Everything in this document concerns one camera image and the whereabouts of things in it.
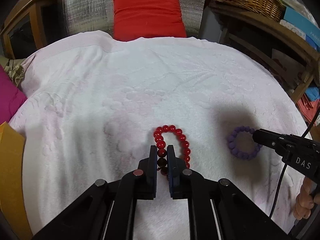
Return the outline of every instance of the purple bead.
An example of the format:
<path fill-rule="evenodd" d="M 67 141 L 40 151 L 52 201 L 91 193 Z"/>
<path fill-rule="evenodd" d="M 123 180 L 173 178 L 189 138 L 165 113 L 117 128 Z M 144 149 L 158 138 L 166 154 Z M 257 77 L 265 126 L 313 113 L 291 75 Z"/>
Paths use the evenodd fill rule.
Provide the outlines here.
<path fill-rule="evenodd" d="M 249 155 L 247 153 L 243 153 L 242 159 L 246 160 L 249 157 Z"/>
<path fill-rule="evenodd" d="M 238 157 L 238 158 L 242 158 L 242 157 L 243 157 L 243 154 L 244 154 L 243 151 L 238 151 L 237 157 Z"/>
<path fill-rule="evenodd" d="M 254 157 L 257 156 L 257 154 L 258 154 L 258 152 L 257 152 L 257 151 L 254 151 L 251 155 L 252 155 L 252 157 L 254 158 Z"/>
<path fill-rule="evenodd" d="M 235 138 L 232 135 L 229 135 L 227 138 L 228 142 L 233 142 Z"/>
<path fill-rule="evenodd" d="M 229 143 L 229 149 L 233 149 L 234 147 L 236 147 L 236 143 L 235 142 Z"/>
<path fill-rule="evenodd" d="M 249 161 L 249 160 L 252 160 L 253 158 L 254 158 L 253 154 L 249 154 L 249 157 L 247 160 Z"/>
<path fill-rule="evenodd" d="M 231 154 L 232 155 L 237 155 L 238 151 L 239 150 L 237 148 L 233 148 L 232 151 L 231 151 Z"/>

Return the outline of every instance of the cardboard box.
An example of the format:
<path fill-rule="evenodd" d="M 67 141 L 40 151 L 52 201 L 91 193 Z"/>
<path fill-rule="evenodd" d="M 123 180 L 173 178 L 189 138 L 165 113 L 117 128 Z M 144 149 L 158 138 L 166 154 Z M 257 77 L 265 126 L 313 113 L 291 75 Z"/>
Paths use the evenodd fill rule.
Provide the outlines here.
<path fill-rule="evenodd" d="M 284 14 L 284 20 L 302 30 L 315 42 L 316 45 L 320 47 L 320 29 L 317 28 L 302 14 L 299 14 L 298 12 L 287 6 Z"/>
<path fill-rule="evenodd" d="M 20 240 L 30 240 L 32 232 L 22 192 L 24 137 L 7 122 L 0 125 L 0 209 Z"/>

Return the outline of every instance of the wooden frame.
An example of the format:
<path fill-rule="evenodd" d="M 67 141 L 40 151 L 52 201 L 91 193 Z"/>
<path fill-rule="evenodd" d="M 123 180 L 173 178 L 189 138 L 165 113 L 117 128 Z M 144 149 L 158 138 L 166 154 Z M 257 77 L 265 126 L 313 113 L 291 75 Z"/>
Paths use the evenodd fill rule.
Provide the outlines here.
<path fill-rule="evenodd" d="M 8 57 L 16 59 L 12 50 L 9 32 L 26 15 L 30 17 L 31 30 L 35 40 L 36 48 L 41 49 L 47 46 L 44 33 L 44 26 L 41 16 L 41 7 L 56 3 L 56 0 L 19 0 L 4 22 L 4 28 L 0 32 L 4 41 L 4 50 Z"/>

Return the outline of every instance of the blue box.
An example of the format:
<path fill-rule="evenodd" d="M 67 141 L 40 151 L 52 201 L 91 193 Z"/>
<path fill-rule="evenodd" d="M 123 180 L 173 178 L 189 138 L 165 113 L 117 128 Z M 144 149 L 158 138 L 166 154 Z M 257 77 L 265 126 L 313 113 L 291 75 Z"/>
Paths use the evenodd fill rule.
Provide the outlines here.
<path fill-rule="evenodd" d="M 320 47 L 320 29 L 317 28 L 312 22 L 299 14 L 292 8 L 288 7 L 285 10 L 284 20 L 293 24 L 308 35 Z"/>

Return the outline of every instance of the white towel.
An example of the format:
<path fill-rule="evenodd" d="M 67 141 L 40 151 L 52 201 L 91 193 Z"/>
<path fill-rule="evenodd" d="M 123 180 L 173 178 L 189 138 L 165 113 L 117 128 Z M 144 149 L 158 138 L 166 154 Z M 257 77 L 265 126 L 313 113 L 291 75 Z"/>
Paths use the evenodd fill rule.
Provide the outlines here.
<path fill-rule="evenodd" d="M 263 147 L 251 161 L 235 158 L 226 137 L 239 125 L 300 135 L 306 125 L 261 65 L 239 51 L 195 38 L 114 41 L 101 31 L 57 41 L 26 60 L 28 100 L 10 121 L 27 140 L 23 194 L 38 232 L 96 179 L 120 179 L 148 157 L 159 125 L 182 128 L 191 169 L 230 179 L 266 214 L 283 167 Z M 248 134 L 242 142 L 250 142 Z M 179 144 L 165 134 L 179 155 Z M 273 220 L 288 232 L 303 176 L 287 168 Z M 188 239 L 186 200 L 172 200 L 158 173 L 153 201 L 138 201 L 134 239 Z"/>

